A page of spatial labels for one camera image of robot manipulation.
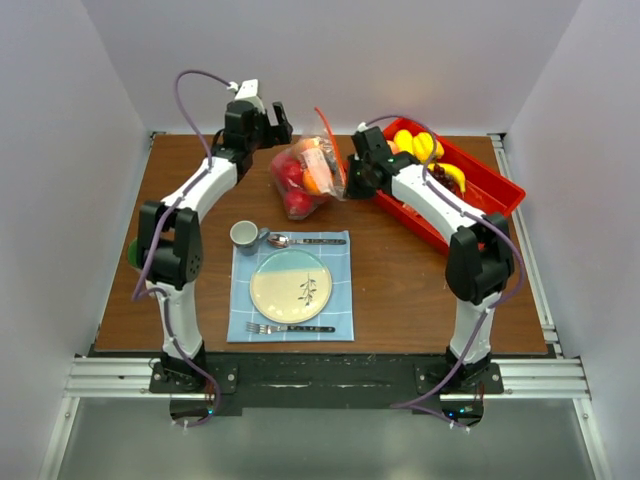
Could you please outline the red apple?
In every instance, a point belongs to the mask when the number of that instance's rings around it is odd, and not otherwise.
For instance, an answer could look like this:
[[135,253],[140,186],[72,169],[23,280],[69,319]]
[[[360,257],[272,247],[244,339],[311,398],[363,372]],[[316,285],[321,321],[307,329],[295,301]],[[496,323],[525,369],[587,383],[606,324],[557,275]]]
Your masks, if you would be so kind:
[[284,191],[303,187],[304,170],[300,162],[286,151],[276,155],[270,164],[271,174]]
[[292,189],[284,195],[284,207],[290,219],[304,219],[314,210],[313,198],[303,190]]

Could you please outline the clear zip top bag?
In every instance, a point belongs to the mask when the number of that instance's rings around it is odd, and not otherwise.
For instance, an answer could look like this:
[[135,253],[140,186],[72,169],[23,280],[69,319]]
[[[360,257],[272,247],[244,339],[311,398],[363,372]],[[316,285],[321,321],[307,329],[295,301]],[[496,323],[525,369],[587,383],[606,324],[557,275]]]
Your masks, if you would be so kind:
[[345,161],[326,115],[319,107],[314,112],[314,123],[270,163],[289,220],[304,220],[328,201],[345,199]]

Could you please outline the orange fruit back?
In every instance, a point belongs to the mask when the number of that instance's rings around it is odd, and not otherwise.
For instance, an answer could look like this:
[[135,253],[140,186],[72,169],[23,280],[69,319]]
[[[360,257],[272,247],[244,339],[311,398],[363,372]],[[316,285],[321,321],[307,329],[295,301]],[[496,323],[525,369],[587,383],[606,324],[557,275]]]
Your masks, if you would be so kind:
[[313,196],[326,196],[333,193],[333,177],[331,174],[313,173],[305,170],[303,173],[303,187]]

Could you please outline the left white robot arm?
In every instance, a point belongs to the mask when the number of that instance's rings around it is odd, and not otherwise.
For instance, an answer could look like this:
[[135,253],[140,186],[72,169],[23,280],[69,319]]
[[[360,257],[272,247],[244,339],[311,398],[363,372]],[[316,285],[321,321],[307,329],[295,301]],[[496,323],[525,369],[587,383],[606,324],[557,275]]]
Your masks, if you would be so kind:
[[260,149],[288,145],[293,127],[282,103],[268,114],[255,102],[233,100],[224,126],[205,142],[205,158],[174,193],[139,209],[133,266],[139,270],[134,298],[157,299],[164,340],[159,377],[185,392],[215,383],[206,366],[196,318],[195,283],[204,264],[201,222],[253,165]]

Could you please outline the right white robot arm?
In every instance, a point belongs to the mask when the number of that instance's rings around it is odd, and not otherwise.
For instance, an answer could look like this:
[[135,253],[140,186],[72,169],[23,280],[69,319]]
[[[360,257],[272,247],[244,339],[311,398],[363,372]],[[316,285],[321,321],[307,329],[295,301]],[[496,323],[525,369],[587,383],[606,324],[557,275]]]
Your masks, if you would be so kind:
[[394,153],[379,127],[361,124],[352,141],[355,153],[349,157],[346,195],[390,195],[415,210],[447,242],[445,281],[456,297],[456,318],[446,373],[429,393],[445,387],[469,392],[490,362],[495,310],[519,258],[508,221],[467,204],[414,155]]

